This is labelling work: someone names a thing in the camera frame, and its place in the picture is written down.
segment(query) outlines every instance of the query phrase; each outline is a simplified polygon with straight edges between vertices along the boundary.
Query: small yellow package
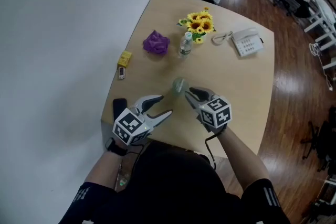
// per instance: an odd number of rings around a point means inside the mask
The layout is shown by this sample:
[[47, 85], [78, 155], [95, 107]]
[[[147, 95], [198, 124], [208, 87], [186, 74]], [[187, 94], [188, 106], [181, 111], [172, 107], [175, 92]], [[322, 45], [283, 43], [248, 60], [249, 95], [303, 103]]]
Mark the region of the small yellow package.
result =
[[128, 61], [130, 60], [131, 56], [131, 52], [124, 50], [119, 58], [118, 64], [123, 67], [127, 67]]

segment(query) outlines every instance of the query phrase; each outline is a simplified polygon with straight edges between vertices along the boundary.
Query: green leaf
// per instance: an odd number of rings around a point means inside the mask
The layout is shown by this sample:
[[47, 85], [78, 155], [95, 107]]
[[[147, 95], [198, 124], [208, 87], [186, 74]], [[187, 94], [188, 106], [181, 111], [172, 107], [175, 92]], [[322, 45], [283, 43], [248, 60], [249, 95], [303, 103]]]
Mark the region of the green leaf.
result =
[[193, 34], [193, 41], [195, 41], [196, 38], [199, 38], [199, 37], [201, 37], [201, 35], [199, 33], [194, 33]]

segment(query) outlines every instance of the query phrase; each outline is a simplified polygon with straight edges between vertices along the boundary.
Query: flower bouquet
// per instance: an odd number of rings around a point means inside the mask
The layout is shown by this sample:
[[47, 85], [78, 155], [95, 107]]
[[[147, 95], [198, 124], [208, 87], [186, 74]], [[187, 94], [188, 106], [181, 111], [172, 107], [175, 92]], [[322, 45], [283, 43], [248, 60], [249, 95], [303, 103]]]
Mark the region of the flower bouquet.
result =
[[199, 13], [190, 13], [187, 19], [181, 19], [177, 25], [185, 25], [188, 31], [193, 34], [193, 41], [201, 44], [204, 41], [207, 33], [215, 32], [212, 16], [208, 12], [209, 8], [204, 7], [204, 10]]

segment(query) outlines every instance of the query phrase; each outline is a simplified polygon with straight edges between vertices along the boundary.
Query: purple plastic bag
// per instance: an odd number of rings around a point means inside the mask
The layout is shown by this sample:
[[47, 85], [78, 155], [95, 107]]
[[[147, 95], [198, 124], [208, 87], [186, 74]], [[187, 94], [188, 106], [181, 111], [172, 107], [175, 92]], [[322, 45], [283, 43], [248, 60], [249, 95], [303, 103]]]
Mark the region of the purple plastic bag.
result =
[[169, 38], [163, 37], [160, 33], [154, 30], [143, 42], [143, 48], [154, 54], [166, 54], [169, 43]]

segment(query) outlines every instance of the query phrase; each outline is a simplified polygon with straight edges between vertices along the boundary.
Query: bottle label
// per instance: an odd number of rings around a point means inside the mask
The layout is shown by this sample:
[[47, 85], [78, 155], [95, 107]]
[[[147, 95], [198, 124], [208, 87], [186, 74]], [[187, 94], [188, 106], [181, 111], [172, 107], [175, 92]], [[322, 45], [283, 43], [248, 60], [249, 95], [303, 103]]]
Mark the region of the bottle label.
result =
[[180, 53], [183, 54], [183, 55], [187, 55], [191, 52], [191, 50], [183, 50], [180, 48]]

